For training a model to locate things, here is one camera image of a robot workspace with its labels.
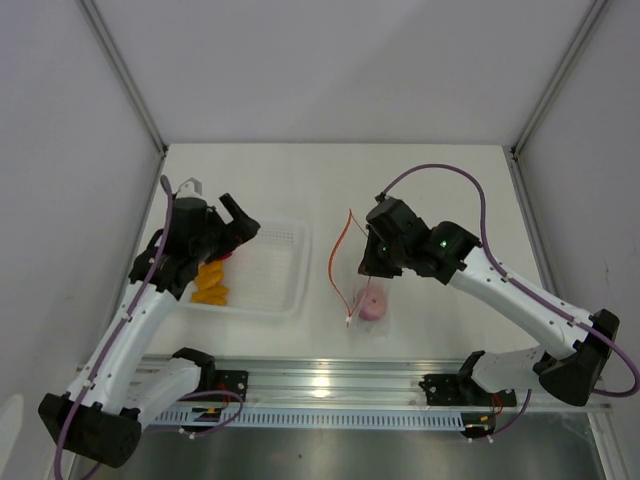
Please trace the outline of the purple toy onion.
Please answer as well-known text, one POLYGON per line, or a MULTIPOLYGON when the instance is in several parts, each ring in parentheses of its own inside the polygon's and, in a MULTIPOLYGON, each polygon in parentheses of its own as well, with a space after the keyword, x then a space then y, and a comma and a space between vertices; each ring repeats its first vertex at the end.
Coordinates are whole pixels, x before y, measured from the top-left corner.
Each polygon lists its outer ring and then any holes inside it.
POLYGON ((387 313, 387 294, 379 285, 361 289, 356 297, 358 317, 365 321, 381 320, 387 313))

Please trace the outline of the orange toy croissant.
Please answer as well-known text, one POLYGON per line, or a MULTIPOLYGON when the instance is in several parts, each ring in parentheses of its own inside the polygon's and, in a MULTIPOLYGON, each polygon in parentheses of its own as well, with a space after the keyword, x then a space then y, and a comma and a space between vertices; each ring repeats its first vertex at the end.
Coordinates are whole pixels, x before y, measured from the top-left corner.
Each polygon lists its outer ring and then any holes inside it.
POLYGON ((199 266, 194 279, 191 302, 210 306, 226 306, 229 289, 224 285, 224 261, 214 260, 199 266))

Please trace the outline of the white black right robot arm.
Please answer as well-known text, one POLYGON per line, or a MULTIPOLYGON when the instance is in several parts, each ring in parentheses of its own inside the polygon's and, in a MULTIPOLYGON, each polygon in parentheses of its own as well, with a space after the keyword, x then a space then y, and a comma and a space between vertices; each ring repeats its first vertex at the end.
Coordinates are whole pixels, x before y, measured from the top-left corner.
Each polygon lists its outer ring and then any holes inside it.
POLYGON ((400 199, 384 194, 366 216, 368 239, 359 273, 394 278, 406 270, 433 278, 488 305, 537 343, 531 349, 472 353, 456 380, 458 395, 479 403, 491 393, 541 388, 584 406, 611 355, 620 321, 606 309, 590 313, 493 265, 481 240, 443 221, 430 228, 400 199))

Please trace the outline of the clear zip bag orange zipper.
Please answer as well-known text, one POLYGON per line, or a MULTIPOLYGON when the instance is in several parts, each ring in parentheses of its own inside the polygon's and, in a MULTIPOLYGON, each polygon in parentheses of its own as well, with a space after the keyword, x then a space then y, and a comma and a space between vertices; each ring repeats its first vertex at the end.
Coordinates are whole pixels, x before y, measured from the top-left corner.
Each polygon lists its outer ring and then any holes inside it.
POLYGON ((328 257, 327 276, 331 288, 344 307, 345 328, 349 335, 381 339, 391 329, 390 281, 358 273, 367 236, 368 232, 357 220, 353 210, 348 209, 345 224, 328 257), (358 317, 357 294, 369 285, 379 285, 387 294, 387 313, 378 321, 365 321, 358 317))

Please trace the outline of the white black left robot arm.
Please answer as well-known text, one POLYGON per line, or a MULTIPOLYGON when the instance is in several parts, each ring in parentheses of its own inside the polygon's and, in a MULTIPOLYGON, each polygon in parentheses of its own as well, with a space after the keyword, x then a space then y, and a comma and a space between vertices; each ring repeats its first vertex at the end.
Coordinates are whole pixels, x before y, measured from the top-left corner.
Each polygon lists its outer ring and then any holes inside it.
POLYGON ((56 444, 55 478, 63 476, 64 452, 97 465, 124 465, 144 430, 177 401, 217 397, 243 404, 240 394, 218 387, 214 357, 187 347, 137 392, 129 391, 150 341, 200 266, 232 253, 260 229, 230 195, 220 201, 229 222, 195 194, 168 193, 164 224, 136 257, 123 303, 96 350, 64 393, 41 401, 38 414, 56 444))

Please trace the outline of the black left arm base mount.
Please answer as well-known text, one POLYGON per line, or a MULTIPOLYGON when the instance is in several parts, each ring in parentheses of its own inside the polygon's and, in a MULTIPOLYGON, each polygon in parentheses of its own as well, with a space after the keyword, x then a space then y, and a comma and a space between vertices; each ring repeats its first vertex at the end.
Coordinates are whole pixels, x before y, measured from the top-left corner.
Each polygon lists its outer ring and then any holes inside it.
POLYGON ((207 387, 198 387, 195 392, 183 395, 180 401, 204 401, 239 403, 248 393, 249 372, 246 370, 218 370, 207 387))

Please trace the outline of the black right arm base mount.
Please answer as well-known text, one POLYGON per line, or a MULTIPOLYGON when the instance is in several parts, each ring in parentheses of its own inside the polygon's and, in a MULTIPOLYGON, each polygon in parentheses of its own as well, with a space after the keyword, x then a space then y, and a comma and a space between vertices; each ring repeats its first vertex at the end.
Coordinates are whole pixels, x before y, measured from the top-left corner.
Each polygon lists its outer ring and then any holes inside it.
POLYGON ((429 406, 515 407, 516 394, 506 390, 489 393, 475 382, 460 380, 457 374, 426 374, 418 386, 426 396, 429 406))

